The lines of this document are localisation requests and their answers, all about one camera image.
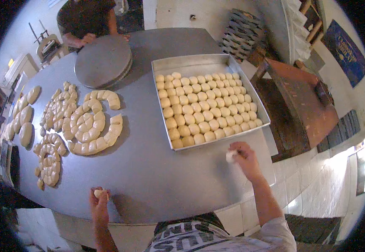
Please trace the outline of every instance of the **baking tray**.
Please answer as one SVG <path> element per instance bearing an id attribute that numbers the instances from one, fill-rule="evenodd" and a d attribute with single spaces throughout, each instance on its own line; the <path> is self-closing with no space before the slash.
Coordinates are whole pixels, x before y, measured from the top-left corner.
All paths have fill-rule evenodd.
<path id="1" fill-rule="evenodd" d="M 179 72 L 181 73 L 182 77 L 190 77 L 198 75 L 205 76 L 205 74 L 212 74 L 212 73 L 238 73 L 240 75 L 240 80 L 242 81 L 242 85 L 247 89 L 247 93 L 252 98 L 252 102 L 254 102 L 258 107 L 258 111 L 256 112 L 257 117 L 261 119 L 261 121 L 263 122 L 263 124 L 259 127 L 243 131 L 238 134 L 234 134 L 221 139 L 216 139 L 210 142 L 205 142 L 203 144 L 197 144 L 189 147 L 174 149 L 173 145 L 171 144 L 170 136 L 168 135 L 167 127 L 165 125 L 165 118 L 163 117 L 164 130 L 165 133 L 167 134 L 170 148 L 172 150 L 175 151 L 186 150 L 186 149 L 196 148 L 205 144 L 210 144 L 216 141 L 223 141 L 226 139 L 239 137 L 244 134 L 248 134 L 249 132 L 260 130 L 262 127 L 268 126 L 271 123 L 269 115 L 266 112 L 266 109 L 262 104 L 254 87 L 250 83 L 250 80 L 247 78 L 247 76 L 241 69 L 240 65 L 229 54 L 199 54 L 199 55 L 172 57 L 172 58 L 162 58 L 159 60 L 152 61 L 152 72 L 154 80 L 153 86 L 156 89 L 161 115 L 163 115 L 163 110 L 161 109 L 159 93 L 157 92 L 156 75 L 162 74 L 166 76 L 173 72 Z"/>

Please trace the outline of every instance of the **metal table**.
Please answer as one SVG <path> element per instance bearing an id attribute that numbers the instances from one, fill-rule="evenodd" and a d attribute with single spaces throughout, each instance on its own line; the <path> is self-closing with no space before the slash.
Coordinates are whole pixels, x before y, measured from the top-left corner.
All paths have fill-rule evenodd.
<path id="1" fill-rule="evenodd" d="M 170 149 L 156 95 L 152 60 L 220 53 L 221 49 L 205 29 L 166 28 L 131 34 L 133 65 L 129 74 L 114 86 L 121 109 L 110 110 L 106 101 L 105 134 L 109 118 L 123 114 L 124 128 L 114 146 L 91 156 L 68 153 L 62 157 L 62 172 L 55 188 L 41 191 L 34 168 L 38 158 L 32 150 L 20 150 L 20 193 L 54 211 L 90 219 L 89 189 L 102 186 L 114 197 L 109 203 L 110 222 L 154 223 L 210 212 L 245 200 L 252 186 L 240 169 L 228 167 L 225 152 L 234 141 L 246 141 L 257 153 L 269 184 L 275 175 L 262 130 L 201 148 L 174 152 Z M 34 108 L 34 134 L 40 142 L 39 121 L 45 104 L 62 83 L 77 85 L 80 105 L 90 90 L 77 81 L 73 71 L 77 54 L 71 53 L 37 73 L 24 88 L 42 86 Z M 14 142 L 18 145 L 19 137 Z"/>

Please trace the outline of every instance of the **blue poster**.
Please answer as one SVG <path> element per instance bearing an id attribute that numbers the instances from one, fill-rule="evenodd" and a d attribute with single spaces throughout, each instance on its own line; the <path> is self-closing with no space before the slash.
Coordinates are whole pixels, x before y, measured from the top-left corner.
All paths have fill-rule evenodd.
<path id="1" fill-rule="evenodd" d="M 335 57 L 343 72 L 349 78 L 352 87 L 365 75 L 365 58 L 349 35 L 332 20 L 324 36 L 324 43 Z"/>

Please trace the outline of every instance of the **white t-shirt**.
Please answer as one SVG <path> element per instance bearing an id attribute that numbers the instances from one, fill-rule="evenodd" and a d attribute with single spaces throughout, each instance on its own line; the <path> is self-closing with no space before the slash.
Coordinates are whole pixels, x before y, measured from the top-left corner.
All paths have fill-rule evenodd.
<path id="1" fill-rule="evenodd" d="M 168 225 L 144 252 L 170 251 L 296 251 L 296 241 L 283 217 L 268 221 L 259 239 L 230 237 L 222 229 L 200 221 Z"/>

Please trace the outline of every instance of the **person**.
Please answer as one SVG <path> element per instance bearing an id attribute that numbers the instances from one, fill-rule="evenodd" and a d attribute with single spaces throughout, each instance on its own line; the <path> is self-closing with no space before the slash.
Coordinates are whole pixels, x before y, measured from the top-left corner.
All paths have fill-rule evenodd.
<path id="1" fill-rule="evenodd" d="M 262 175 L 255 152 L 245 142 L 235 142 L 229 150 L 236 150 L 234 160 L 254 187 L 256 210 L 262 226 L 259 239 L 230 237 L 214 213 L 158 223 L 154 237 L 145 252 L 151 251 L 296 251 L 296 241 Z M 117 251 L 108 230 L 107 202 L 109 191 L 97 199 L 95 189 L 90 192 L 90 204 L 97 251 Z"/>
<path id="2" fill-rule="evenodd" d="M 78 51 L 95 38 L 118 35 L 114 0 L 69 0 L 59 10 L 57 23 L 62 41 L 70 52 Z"/>

